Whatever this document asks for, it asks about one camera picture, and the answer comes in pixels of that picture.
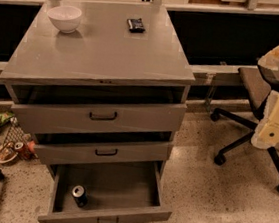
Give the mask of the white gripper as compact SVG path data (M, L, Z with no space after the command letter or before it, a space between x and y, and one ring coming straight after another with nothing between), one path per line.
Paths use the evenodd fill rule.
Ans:
M269 94L263 115L251 143L256 148L267 149L279 143L279 92Z

